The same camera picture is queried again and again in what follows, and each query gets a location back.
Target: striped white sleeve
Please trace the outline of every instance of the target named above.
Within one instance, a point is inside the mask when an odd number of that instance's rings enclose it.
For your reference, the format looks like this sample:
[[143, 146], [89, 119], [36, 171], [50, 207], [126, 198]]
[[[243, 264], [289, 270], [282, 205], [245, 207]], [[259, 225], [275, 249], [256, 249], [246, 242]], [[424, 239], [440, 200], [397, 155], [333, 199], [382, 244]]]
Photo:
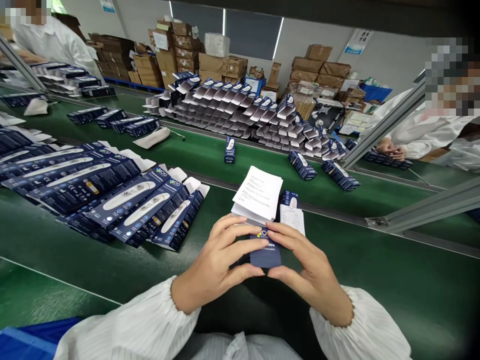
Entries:
[[348, 327], [335, 327], [313, 307], [310, 318], [316, 338], [328, 360], [406, 360], [411, 349], [389, 315], [368, 292], [342, 286], [353, 304]]
[[175, 276], [107, 315], [92, 316], [61, 338], [54, 360], [173, 359], [192, 334], [200, 309], [178, 311], [170, 287]]

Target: white cloth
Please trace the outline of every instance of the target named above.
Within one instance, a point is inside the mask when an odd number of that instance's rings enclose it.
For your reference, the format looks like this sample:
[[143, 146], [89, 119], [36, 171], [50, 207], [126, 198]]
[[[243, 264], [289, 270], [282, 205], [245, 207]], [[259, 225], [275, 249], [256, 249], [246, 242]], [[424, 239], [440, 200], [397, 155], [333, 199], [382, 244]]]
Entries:
[[52, 62], [83, 68], [105, 84], [88, 46], [80, 36], [56, 18], [47, 17], [45, 25], [16, 23], [11, 28], [13, 40], [31, 53]]
[[[200, 309], [178, 311], [170, 287], [175, 276], [107, 315], [92, 316], [61, 338], [54, 360], [295, 360], [298, 354], [267, 335], [192, 334]], [[344, 286], [353, 304], [349, 327], [334, 327], [313, 308], [310, 317], [328, 360], [407, 360], [410, 345], [388, 312], [359, 288]]]
[[[380, 106], [371, 116], [361, 137], [375, 127], [411, 90], [402, 92]], [[424, 112], [425, 103], [386, 136], [391, 138], [393, 145], [402, 146], [406, 150], [408, 159], [419, 159], [435, 149], [447, 146], [457, 138], [466, 124], [476, 118], [476, 116], [430, 116], [424, 119]]]

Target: hand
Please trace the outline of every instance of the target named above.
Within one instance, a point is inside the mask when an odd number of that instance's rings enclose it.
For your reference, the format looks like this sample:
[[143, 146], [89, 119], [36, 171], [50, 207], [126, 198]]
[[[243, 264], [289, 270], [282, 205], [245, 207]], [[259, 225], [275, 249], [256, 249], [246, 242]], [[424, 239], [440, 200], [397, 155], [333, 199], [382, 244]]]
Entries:
[[353, 305], [340, 286], [327, 256], [299, 231], [279, 222], [267, 222], [267, 235], [293, 251], [300, 260], [300, 274], [286, 266], [271, 268], [269, 278], [282, 281], [300, 295], [332, 325], [347, 327], [352, 323]]
[[261, 268], [249, 263], [229, 268], [244, 254], [263, 249], [269, 243], [260, 238], [234, 243], [239, 236], [256, 235], [262, 230], [258, 226], [242, 224], [246, 221], [246, 217], [228, 214], [213, 225], [198, 258], [171, 284], [171, 299], [179, 311], [191, 314], [245, 279], [265, 275]]
[[376, 150], [384, 154], [391, 153], [392, 151], [395, 150], [395, 146], [390, 138], [384, 137], [376, 147]]
[[400, 146], [390, 154], [390, 157], [394, 160], [404, 161], [407, 158], [407, 150]]

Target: blue bin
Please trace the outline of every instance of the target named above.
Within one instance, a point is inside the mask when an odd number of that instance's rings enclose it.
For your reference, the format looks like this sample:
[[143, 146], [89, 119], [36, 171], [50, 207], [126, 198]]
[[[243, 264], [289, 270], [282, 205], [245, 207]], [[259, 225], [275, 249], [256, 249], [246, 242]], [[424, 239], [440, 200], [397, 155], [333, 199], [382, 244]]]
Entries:
[[6, 327], [0, 331], [0, 359], [52, 360], [62, 336], [79, 317], [25, 327]]
[[366, 84], [360, 84], [360, 89], [366, 92], [364, 100], [368, 103], [370, 100], [377, 100], [382, 103], [387, 96], [392, 92], [392, 89], [385, 87], [378, 87]]

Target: window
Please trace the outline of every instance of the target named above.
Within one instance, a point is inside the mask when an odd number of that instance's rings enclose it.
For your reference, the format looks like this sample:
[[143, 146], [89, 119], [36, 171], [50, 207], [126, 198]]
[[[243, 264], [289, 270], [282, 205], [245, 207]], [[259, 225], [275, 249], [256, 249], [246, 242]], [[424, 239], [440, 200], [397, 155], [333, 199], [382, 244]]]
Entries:
[[282, 24], [280, 16], [227, 9], [225, 22], [232, 54], [273, 60]]

